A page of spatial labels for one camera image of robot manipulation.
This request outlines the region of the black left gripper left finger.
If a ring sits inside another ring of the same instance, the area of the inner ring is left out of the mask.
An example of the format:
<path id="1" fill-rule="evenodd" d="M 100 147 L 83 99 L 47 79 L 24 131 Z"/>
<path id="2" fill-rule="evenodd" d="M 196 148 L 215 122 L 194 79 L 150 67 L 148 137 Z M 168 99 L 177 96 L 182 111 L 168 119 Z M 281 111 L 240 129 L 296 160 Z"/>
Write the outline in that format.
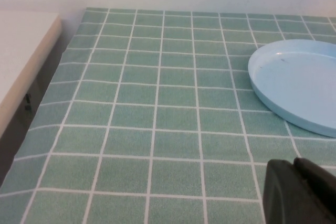
<path id="1" fill-rule="evenodd" d="M 335 217 L 286 160 L 267 163 L 262 203 L 266 223 L 335 223 Z"/>

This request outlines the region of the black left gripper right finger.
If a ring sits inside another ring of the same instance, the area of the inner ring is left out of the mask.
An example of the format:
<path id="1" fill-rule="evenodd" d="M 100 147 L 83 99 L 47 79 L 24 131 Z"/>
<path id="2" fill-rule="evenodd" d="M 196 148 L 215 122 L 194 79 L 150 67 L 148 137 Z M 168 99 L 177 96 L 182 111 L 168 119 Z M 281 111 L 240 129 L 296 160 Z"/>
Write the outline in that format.
<path id="1" fill-rule="evenodd" d="M 335 217 L 335 176 L 306 158 L 295 158 L 293 165 L 317 198 Z"/>

